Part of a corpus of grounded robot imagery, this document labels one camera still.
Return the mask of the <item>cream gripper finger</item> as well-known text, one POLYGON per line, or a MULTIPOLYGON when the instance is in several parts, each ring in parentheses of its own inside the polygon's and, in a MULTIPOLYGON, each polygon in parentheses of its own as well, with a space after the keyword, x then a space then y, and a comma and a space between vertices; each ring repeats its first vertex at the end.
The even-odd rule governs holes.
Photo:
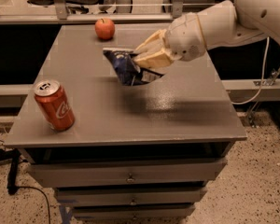
POLYGON ((160 29, 153 33, 149 38, 147 38, 142 44, 140 44, 134 52, 136 54, 148 53, 154 54, 159 51, 167 52, 165 35, 167 30, 160 29))
POLYGON ((162 48, 158 51, 146 51, 133 58, 133 61, 142 68, 157 69, 170 66, 174 61, 181 58, 170 49, 162 48))

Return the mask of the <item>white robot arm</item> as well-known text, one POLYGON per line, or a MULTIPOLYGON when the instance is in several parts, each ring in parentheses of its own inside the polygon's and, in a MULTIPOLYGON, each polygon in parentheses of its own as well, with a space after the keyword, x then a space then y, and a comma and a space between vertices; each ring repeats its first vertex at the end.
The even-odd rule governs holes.
POLYGON ((173 20, 139 45, 133 60, 144 68, 165 67, 209 49, 250 43, 260 34, 280 46, 280 0, 226 0, 173 20))

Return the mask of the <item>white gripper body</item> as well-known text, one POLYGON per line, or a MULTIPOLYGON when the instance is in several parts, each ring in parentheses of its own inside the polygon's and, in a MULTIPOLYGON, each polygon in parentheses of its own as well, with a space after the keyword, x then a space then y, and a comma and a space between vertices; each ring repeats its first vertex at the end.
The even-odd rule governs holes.
POLYGON ((174 60, 189 62, 202 57, 206 44, 198 15, 188 13, 175 19, 165 33, 165 44, 174 60))

